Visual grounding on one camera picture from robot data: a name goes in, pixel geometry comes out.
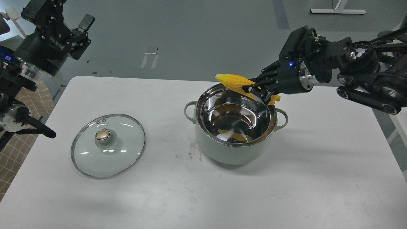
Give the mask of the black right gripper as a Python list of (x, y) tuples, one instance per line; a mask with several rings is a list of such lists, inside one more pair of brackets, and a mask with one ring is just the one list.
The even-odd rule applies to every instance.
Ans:
[(280, 93), (308, 93), (315, 84), (315, 77), (302, 59), (275, 61), (250, 80), (253, 83), (245, 84), (249, 98), (260, 103), (279, 102)]

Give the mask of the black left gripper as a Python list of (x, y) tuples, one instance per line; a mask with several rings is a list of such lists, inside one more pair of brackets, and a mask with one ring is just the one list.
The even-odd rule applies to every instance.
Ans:
[(88, 30), (95, 17), (86, 14), (77, 28), (67, 30), (63, 6), (66, 0), (30, 0), (21, 17), (34, 24), (34, 33), (18, 46), (14, 55), (51, 76), (56, 76), (67, 58), (79, 60), (90, 45)]

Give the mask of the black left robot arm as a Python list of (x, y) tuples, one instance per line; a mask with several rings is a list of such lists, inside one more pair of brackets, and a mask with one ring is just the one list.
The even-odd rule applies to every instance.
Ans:
[(95, 17), (85, 15), (75, 29), (64, 23), (65, 0), (31, 0), (21, 13), (13, 7), (1, 12), (1, 34), (10, 32), (13, 21), (24, 36), (15, 51), (1, 46), (1, 148), (13, 135), (42, 134), (54, 139), (56, 133), (30, 115), (17, 100), (24, 88), (32, 92), (42, 76), (55, 77), (68, 58), (78, 60), (91, 41), (88, 30)]

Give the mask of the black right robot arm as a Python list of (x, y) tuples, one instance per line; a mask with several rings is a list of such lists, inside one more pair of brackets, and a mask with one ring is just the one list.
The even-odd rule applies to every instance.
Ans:
[(273, 95), (307, 93), (315, 82), (329, 83), (338, 69), (340, 97), (396, 115), (407, 104), (406, 41), (391, 39), (405, 34), (404, 25), (370, 41), (329, 41), (304, 26), (289, 34), (277, 61), (241, 88), (269, 103)]

